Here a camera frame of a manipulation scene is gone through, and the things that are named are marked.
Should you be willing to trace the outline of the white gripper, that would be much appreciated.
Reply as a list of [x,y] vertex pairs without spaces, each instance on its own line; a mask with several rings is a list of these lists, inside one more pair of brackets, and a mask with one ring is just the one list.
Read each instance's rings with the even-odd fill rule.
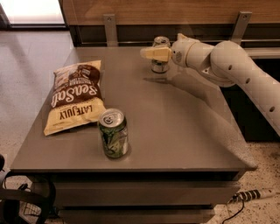
[[200,44],[200,41],[194,38],[188,38],[182,33],[177,35],[177,40],[169,47],[147,47],[140,50],[140,55],[148,60],[158,60],[168,62],[172,61],[181,67],[199,68],[201,63],[198,61],[194,46]]

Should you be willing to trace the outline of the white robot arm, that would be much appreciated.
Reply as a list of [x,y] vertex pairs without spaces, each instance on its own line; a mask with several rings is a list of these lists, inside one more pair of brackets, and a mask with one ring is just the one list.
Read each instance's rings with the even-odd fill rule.
[[140,55],[149,60],[171,60],[220,87],[238,85],[280,135],[280,82],[265,73],[235,42],[208,45],[180,33],[172,45],[146,47]]

